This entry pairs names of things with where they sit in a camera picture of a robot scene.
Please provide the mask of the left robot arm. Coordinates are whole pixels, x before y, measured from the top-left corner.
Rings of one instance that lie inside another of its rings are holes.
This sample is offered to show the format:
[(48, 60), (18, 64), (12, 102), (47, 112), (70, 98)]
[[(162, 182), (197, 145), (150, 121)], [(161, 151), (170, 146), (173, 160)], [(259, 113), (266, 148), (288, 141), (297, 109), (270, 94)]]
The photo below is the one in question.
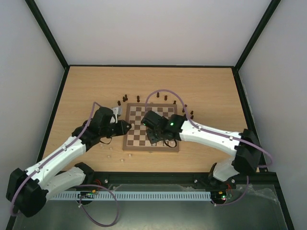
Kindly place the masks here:
[(121, 107), (92, 110), (89, 120), (76, 128), (58, 149), (26, 170), (15, 169), (10, 174), (6, 193), (12, 208), (26, 217), (32, 217), (55, 195), (71, 187), (90, 183), (94, 171), (85, 163), (78, 163), (64, 173), (60, 171), (99, 144), (102, 138), (127, 134), (131, 124), (118, 119), (121, 113)]

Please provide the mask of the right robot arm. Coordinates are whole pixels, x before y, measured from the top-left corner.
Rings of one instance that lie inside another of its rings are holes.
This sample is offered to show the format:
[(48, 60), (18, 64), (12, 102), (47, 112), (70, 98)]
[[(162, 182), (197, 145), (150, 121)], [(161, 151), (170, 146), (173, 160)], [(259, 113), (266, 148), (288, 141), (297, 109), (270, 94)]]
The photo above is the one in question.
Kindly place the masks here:
[(171, 115), (166, 118), (154, 111), (148, 111), (141, 123), (146, 126), (146, 133), (152, 144), (167, 140), (188, 141), (228, 154), (229, 159), (215, 163), (211, 169), (209, 182), (213, 187), (221, 187), (229, 178), (240, 173), (254, 175), (259, 167), (260, 144), (250, 130), (229, 132), (195, 123), (185, 115)]

